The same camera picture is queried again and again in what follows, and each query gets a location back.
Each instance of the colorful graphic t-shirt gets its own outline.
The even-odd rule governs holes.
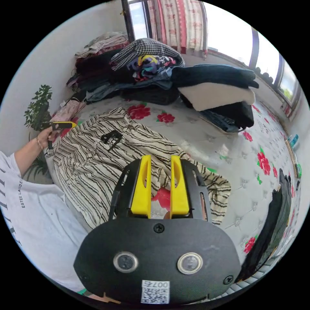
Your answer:
[[[172,57],[144,55],[131,61],[127,68],[133,72],[136,81],[144,81],[175,64]]]
[[[87,232],[56,185],[21,179],[12,154],[0,152],[0,208],[20,249],[32,264],[60,285],[84,289],[73,263]]]

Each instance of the person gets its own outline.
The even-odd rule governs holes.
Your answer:
[[[85,288],[73,263],[86,230],[67,207],[60,188],[22,179],[55,133],[52,127],[43,130],[9,157],[0,151],[0,208],[13,238],[32,264],[58,284],[82,294]],[[89,297],[113,301],[105,295]]]

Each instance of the white t-shirt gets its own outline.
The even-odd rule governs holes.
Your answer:
[[[65,204],[56,185],[21,179],[15,156],[0,152],[0,208],[17,244],[46,276],[79,292],[73,263],[87,232]]]

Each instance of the bracelet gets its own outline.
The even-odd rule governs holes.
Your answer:
[[[44,148],[42,147],[42,145],[41,145],[41,143],[40,143],[40,141],[39,141],[38,136],[36,136],[36,140],[37,140],[37,142],[38,142],[38,144],[39,144],[39,146],[40,146],[41,150],[44,150]]]

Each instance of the white wall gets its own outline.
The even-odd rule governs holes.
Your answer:
[[[234,67],[241,67],[235,63],[232,63],[228,60],[225,60],[221,57],[215,56],[213,54],[208,54],[207,58],[201,59],[199,57],[184,55],[182,54],[185,64],[187,66],[194,66],[197,64],[205,63],[205,64],[223,64],[223,65],[231,65]],[[280,119],[286,120],[284,112],[281,110],[282,102],[276,96],[276,94],[259,78],[256,78],[255,81],[259,84],[259,88],[251,88],[257,99],[262,100],[265,104],[270,106],[272,112],[274,112]]]
[[[296,115],[291,123],[287,122],[287,130],[289,134],[298,134],[299,145],[296,148],[297,160],[302,168],[302,177],[300,183],[301,197],[299,214],[297,217],[297,223],[294,235],[296,236],[299,232],[305,216],[309,210],[310,204],[310,191],[308,189],[310,184],[310,109],[305,97],[302,94],[300,105],[296,111]]]
[[[121,11],[121,0],[83,11],[53,30],[27,56],[13,77],[1,104],[2,152],[9,155],[28,141],[30,130],[24,126],[24,111],[41,84],[52,87],[51,113],[72,95],[66,82],[75,66],[74,54],[104,32],[126,31]]]

